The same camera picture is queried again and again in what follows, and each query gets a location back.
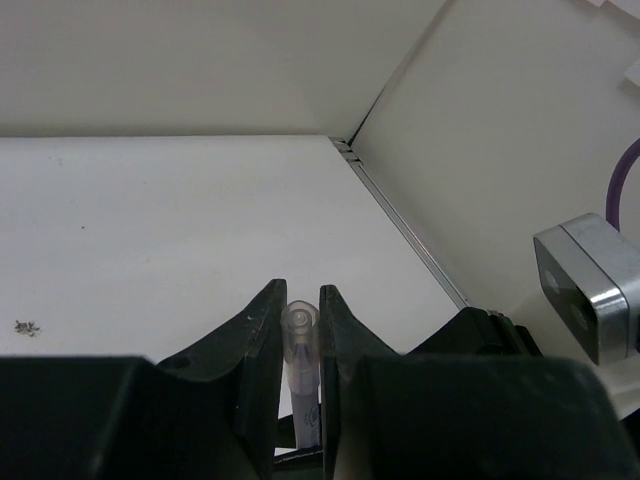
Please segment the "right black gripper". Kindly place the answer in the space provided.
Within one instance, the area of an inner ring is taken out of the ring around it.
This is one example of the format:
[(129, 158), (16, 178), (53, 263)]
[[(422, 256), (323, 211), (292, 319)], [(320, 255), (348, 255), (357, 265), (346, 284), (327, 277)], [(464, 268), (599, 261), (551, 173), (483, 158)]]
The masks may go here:
[(542, 356), (526, 327), (500, 312), (474, 307), (461, 309), (407, 356), (427, 354)]

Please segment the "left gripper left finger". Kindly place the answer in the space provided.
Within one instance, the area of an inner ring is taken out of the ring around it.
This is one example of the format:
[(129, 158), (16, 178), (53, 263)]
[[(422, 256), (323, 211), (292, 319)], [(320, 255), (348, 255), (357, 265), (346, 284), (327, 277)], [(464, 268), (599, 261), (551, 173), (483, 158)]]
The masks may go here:
[(282, 279), (174, 355), (5, 357), (5, 479), (267, 479), (283, 347)]

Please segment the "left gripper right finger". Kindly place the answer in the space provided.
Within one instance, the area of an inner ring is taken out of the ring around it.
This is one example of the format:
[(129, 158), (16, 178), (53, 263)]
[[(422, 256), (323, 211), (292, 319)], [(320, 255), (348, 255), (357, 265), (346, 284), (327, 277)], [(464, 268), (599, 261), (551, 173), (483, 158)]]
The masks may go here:
[(629, 479), (633, 444), (572, 360), (399, 354), (322, 287), (328, 479)]

